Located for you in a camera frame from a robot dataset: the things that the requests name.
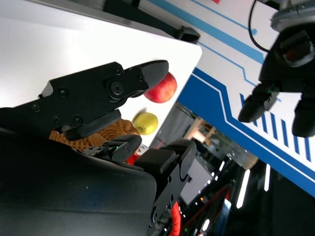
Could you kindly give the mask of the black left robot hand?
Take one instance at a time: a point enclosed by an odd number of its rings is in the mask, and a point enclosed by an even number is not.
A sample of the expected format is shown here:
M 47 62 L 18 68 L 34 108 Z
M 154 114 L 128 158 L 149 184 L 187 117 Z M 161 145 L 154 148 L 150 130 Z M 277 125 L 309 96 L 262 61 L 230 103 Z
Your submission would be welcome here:
M 293 26 L 282 31 L 270 49 L 259 76 L 260 84 L 249 95 L 238 121 L 253 122 L 270 110 L 281 92 L 300 93 L 292 134 L 315 134 L 315 25 Z

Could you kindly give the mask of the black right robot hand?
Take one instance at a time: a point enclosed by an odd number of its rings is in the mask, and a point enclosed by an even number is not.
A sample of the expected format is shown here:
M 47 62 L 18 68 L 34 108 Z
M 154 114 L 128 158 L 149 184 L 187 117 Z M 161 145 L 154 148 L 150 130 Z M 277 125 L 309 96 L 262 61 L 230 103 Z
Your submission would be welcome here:
M 166 60 L 117 62 L 50 80 L 37 100 L 0 111 L 0 233 L 3 236 L 149 236 L 173 208 L 196 154 L 190 140 L 149 149 L 123 135 L 78 151 L 77 141 L 121 118 L 119 108 L 167 74 Z

